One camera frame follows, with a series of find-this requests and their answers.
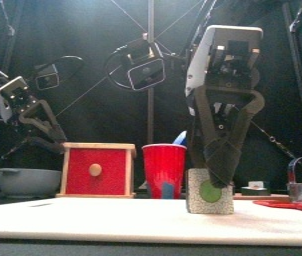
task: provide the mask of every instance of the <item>red box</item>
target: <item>red box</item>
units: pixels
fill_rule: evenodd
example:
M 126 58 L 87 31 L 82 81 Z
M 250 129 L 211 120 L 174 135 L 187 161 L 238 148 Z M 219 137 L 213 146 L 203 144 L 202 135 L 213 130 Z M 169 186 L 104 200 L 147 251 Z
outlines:
M 134 144 L 64 143 L 58 197 L 134 197 Z

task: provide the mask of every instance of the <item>white table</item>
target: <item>white table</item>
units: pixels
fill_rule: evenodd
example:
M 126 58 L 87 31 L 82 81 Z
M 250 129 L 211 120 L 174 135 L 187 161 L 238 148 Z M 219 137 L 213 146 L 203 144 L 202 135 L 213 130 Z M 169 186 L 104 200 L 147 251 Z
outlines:
M 235 200 L 233 215 L 190 214 L 185 200 L 55 198 L 0 205 L 0 238 L 302 246 L 302 211 Z

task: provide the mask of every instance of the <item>black curtain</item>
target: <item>black curtain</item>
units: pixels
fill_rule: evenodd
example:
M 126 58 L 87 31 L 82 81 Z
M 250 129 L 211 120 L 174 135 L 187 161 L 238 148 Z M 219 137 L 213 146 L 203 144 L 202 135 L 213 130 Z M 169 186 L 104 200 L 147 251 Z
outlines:
M 155 37 L 163 52 L 181 52 L 202 2 L 155 1 Z M 294 16 L 301 1 L 289 2 Z M 43 91 L 35 84 L 31 87 L 36 97 L 48 101 L 68 141 L 136 145 L 138 187 L 144 180 L 142 146 L 147 144 L 147 92 L 130 93 L 112 86 L 104 78 L 103 65 L 110 53 L 147 32 L 147 1 L 12 0 L 4 3 L 10 21 L 20 15 L 7 74 L 11 78 L 30 77 L 35 65 L 62 56 L 83 58 L 84 68 L 59 87 Z M 265 96 L 266 107 L 254 122 L 297 156 L 302 156 L 302 102 L 282 3 L 267 8 L 259 19 L 253 17 L 253 23 L 247 25 L 263 29 L 257 89 Z M 302 20 L 297 35 L 302 56 Z M 0 67 L 8 40 L 0 7 Z M 71 72 L 78 63 L 64 65 L 64 70 Z M 155 143 L 171 143 L 191 122 L 181 63 L 169 61 L 166 68 L 167 80 L 155 87 Z M 11 127 L 0 123 L 0 155 L 20 139 Z M 27 147 L 6 165 L 60 169 L 62 160 L 62 156 Z M 250 180 L 266 180 L 275 190 L 283 190 L 289 161 L 269 136 L 253 125 L 235 173 L 237 187 L 246 186 Z

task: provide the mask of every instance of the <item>red cup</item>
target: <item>red cup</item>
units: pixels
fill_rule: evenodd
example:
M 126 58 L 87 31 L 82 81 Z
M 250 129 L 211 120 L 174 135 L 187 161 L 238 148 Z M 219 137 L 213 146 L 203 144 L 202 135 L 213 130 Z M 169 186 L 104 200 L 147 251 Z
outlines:
M 142 149 L 151 198 L 179 199 L 187 148 L 177 144 L 150 144 Z

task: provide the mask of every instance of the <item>green object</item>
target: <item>green object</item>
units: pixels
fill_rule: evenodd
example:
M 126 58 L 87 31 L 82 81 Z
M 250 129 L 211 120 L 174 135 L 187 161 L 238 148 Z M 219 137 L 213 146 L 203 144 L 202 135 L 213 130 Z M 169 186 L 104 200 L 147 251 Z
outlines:
M 215 203 L 222 197 L 222 189 L 215 188 L 210 180 L 206 180 L 201 183 L 199 195 L 206 202 Z

